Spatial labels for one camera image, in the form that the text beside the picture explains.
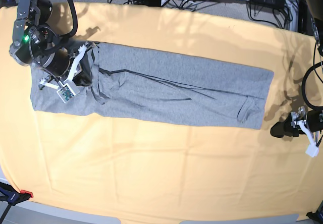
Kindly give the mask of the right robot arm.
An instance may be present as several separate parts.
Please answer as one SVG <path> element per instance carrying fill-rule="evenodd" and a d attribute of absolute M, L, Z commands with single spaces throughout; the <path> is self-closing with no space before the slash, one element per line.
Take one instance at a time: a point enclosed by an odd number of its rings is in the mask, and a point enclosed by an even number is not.
<path fill-rule="evenodd" d="M 72 29 L 57 34 L 49 25 L 53 11 L 50 0 L 17 0 L 17 18 L 14 22 L 10 56 L 22 66 L 35 64 L 47 73 L 38 87 L 67 88 L 68 85 L 87 87 L 92 83 L 90 66 L 84 60 L 91 47 L 69 49 L 71 38 L 78 29 L 78 18 L 73 0 L 67 0 L 72 16 Z"/>

